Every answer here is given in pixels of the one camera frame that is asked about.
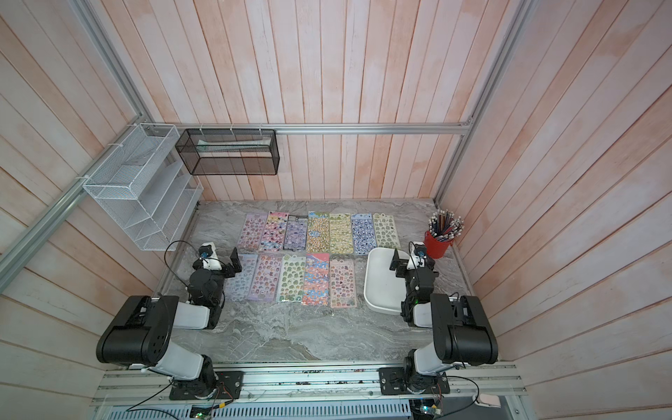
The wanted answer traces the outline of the pale pink sticker sheet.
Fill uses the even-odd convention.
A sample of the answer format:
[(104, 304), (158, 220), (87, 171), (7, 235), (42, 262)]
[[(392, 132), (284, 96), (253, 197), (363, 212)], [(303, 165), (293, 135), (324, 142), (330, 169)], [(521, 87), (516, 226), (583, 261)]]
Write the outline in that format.
[(267, 213), (248, 213), (237, 242), (240, 250), (256, 251), (264, 233), (268, 215)]

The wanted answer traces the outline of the pink cartoon sticker sheet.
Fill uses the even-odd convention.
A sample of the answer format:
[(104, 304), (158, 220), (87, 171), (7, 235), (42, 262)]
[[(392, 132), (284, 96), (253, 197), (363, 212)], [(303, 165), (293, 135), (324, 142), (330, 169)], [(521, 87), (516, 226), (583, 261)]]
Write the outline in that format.
[(279, 251), (284, 247), (288, 219), (288, 213), (269, 212), (259, 250)]

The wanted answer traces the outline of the green frog sticker sheet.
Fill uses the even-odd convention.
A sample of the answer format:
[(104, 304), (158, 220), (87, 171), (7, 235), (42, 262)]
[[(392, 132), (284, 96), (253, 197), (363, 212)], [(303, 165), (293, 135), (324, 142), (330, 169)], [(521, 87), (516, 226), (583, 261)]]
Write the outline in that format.
[(374, 213), (373, 223), (377, 246), (379, 248), (395, 248), (399, 250), (401, 245), (394, 216), (385, 215), (385, 213)]

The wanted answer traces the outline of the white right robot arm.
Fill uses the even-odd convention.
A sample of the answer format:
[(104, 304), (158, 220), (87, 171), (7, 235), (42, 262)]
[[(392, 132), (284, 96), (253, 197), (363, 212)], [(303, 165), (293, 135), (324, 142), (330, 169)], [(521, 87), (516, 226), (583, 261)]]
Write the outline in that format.
[(412, 327), (430, 329), (432, 342), (410, 351), (404, 374), (409, 382), (434, 379), (458, 363), (494, 364), (499, 348), (478, 297), (435, 291), (435, 261), (423, 243), (409, 243), (408, 256), (395, 252), (390, 269), (404, 280), (401, 316)]

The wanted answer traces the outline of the bonbon drop sticker sheet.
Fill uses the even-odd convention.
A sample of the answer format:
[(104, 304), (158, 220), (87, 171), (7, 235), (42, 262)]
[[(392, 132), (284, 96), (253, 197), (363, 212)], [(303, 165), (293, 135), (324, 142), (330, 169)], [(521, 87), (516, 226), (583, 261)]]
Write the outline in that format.
[(334, 258), (329, 266), (330, 306), (334, 309), (357, 306), (355, 261)]

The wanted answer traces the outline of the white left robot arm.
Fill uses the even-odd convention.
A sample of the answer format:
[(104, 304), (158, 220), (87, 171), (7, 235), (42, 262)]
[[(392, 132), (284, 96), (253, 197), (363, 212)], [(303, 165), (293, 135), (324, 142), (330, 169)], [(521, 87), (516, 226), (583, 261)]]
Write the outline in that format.
[(172, 341), (173, 331), (209, 330), (217, 326), (225, 306), (225, 282), (243, 271), (234, 248), (229, 260), (216, 255), (213, 243), (203, 243), (187, 283), (188, 299), (178, 296), (131, 296), (104, 331), (96, 347), (101, 363), (140, 365), (179, 382), (209, 381), (211, 360)]

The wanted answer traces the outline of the green dinosaur sticker sheet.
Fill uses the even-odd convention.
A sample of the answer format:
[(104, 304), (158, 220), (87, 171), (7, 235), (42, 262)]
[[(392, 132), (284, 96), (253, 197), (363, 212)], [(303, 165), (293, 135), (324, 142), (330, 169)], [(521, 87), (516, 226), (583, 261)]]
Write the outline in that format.
[(278, 302), (300, 303), (303, 299), (306, 256), (285, 255), (278, 285)]

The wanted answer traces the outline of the purple animal sticker sheet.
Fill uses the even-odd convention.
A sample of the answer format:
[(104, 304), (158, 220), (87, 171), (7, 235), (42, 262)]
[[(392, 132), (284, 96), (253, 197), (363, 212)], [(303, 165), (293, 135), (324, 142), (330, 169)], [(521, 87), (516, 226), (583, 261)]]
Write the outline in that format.
[(260, 254), (247, 299), (257, 302), (272, 302), (276, 298), (283, 265), (280, 254)]

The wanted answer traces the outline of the puffy gem sticker sheet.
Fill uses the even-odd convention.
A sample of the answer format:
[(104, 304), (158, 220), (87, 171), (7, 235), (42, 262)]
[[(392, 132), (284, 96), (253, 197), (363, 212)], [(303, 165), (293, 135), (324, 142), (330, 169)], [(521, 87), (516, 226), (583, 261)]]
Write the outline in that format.
[(306, 249), (306, 237), (308, 231), (308, 218), (306, 216), (290, 215), (288, 217), (285, 242), (285, 250), (301, 251)]

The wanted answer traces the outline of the panda sticker sheet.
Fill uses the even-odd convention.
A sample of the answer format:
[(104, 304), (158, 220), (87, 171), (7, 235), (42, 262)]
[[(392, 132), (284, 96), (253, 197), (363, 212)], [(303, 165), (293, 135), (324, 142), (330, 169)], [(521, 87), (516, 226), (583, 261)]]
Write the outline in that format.
[(306, 251), (308, 253), (328, 253), (330, 250), (329, 234), (329, 213), (310, 212), (308, 215)]

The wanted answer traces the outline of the blue penguin sticker sheet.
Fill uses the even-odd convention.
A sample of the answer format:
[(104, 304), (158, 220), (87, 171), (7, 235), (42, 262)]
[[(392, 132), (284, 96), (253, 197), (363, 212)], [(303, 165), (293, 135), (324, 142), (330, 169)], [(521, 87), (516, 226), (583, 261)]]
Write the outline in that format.
[(377, 247), (373, 215), (355, 213), (351, 216), (353, 231), (353, 252), (365, 256)]

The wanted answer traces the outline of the white plastic storage box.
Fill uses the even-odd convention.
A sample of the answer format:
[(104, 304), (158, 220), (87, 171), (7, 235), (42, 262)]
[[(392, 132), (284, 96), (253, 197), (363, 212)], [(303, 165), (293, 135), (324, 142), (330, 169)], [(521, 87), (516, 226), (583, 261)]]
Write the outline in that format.
[(405, 280), (390, 270), (393, 248), (374, 248), (367, 256), (364, 281), (364, 300), (369, 309), (377, 313), (400, 316), (401, 305), (406, 298)]

